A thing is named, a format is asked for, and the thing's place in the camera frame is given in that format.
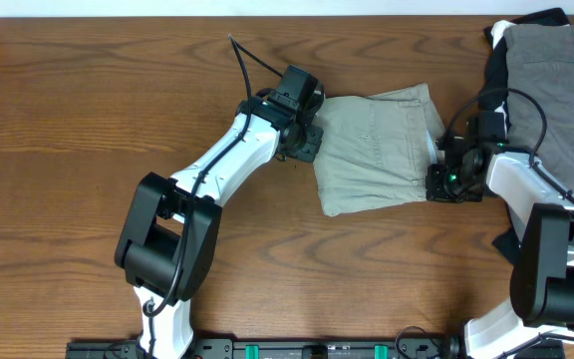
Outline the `khaki green shorts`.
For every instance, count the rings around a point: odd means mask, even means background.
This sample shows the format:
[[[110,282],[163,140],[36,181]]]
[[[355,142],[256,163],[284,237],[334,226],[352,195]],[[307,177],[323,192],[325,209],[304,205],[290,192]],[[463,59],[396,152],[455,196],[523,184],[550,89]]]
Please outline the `khaki green shorts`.
[[[428,84],[328,98],[314,124],[323,129],[314,170],[325,215],[427,199],[434,141],[444,132]]]

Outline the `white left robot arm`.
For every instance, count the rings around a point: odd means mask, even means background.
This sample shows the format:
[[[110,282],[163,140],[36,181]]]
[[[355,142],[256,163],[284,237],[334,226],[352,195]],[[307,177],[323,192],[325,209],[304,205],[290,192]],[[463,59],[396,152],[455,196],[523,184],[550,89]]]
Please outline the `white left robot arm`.
[[[323,131],[313,120],[324,97],[285,105],[254,96],[202,157],[170,177],[137,185],[115,251],[115,264],[139,299],[143,358],[182,358],[194,332],[191,299],[213,261],[222,211],[238,188],[276,156],[314,161]]]

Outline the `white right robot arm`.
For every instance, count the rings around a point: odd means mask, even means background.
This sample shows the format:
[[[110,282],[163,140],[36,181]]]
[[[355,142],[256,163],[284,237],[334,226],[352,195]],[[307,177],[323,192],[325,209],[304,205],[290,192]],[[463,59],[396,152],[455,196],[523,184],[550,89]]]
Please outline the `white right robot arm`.
[[[534,154],[502,144],[448,150],[426,188],[438,202],[497,196],[523,225],[509,296],[465,324],[465,357],[541,358],[574,344],[574,194]]]

